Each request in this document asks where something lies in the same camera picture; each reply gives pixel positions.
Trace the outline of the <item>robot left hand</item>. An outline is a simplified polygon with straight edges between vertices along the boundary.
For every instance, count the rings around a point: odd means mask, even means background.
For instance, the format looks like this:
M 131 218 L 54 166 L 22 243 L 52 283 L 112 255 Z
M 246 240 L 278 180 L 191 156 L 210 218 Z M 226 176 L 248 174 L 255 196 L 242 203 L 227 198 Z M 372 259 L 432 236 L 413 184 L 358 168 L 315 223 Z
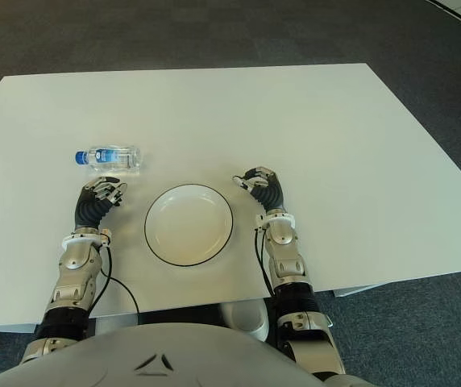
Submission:
M 106 214 L 120 206 L 127 183 L 117 177 L 97 177 L 81 189 L 74 213 L 75 228 L 98 229 Z

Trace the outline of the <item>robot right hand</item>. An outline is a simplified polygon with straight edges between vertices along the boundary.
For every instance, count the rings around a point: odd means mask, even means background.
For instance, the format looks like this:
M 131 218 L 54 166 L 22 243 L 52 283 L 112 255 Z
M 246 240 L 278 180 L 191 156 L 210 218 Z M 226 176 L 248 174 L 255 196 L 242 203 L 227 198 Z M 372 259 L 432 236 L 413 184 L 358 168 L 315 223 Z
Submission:
M 274 171 L 265 167 L 247 170 L 243 176 L 232 177 L 232 181 L 246 190 L 266 212 L 284 210 L 284 194 Z

